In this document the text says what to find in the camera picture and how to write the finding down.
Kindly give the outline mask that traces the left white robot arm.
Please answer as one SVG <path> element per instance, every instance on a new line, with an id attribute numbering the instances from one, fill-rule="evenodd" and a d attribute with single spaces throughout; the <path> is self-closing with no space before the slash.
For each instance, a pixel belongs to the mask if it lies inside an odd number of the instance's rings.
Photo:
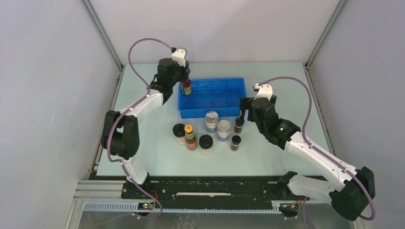
<path id="1" fill-rule="evenodd" d="M 110 110 L 105 115 L 102 147 L 107 150 L 110 162 L 121 164 L 128 181 L 134 184 L 132 192 L 138 198 L 147 198 L 151 192 L 150 184 L 145 182 L 148 172 L 136 155 L 140 147 L 139 124 L 168 101 L 177 83 L 188 82 L 189 74 L 189 61 L 163 58 L 159 60 L 157 73 L 141 98 L 127 108 Z"/>

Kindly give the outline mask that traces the red sauce bottle yellow cap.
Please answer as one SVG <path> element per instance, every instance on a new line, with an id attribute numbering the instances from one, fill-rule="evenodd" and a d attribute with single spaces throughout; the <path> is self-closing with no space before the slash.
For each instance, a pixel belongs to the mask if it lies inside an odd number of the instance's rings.
<path id="1" fill-rule="evenodd" d="M 195 135 L 195 132 L 193 130 L 192 125 L 186 125 L 184 127 L 185 131 L 185 141 L 186 141 L 186 147 L 188 150 L 195 150 L 197 148 L 197 138 Z"/>

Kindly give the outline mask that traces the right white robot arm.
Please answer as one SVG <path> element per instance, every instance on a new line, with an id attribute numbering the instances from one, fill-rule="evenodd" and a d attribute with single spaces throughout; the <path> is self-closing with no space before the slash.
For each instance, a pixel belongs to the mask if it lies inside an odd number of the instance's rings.
<path id="1" fill-rule="evenodd" d="M 330 204 L 347 220 L 374 220 L 374 172 L 366 166 L 359 169 L 350 165 L 309 140 L 303 128 L 278 116 L 276 99 L 275 95 L 270 98 L 241 97 L 236 123 L 254 122 L 269 143 L 300 157 L 325 178 L 322 181 L 287 172 L 277 187 L 279 196 L 283 199 L 306 196 Z"/>

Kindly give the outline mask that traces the red sauce bottle green label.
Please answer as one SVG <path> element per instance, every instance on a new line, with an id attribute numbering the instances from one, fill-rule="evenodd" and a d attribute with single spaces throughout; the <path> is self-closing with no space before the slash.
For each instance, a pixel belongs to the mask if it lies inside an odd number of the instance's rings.
<path id="1" fill-rule="evenodd" d="M 181 91 L 184 96 L 189 96 L 192 94 L 192 83 L 191 80 L 181 82 Z"/>

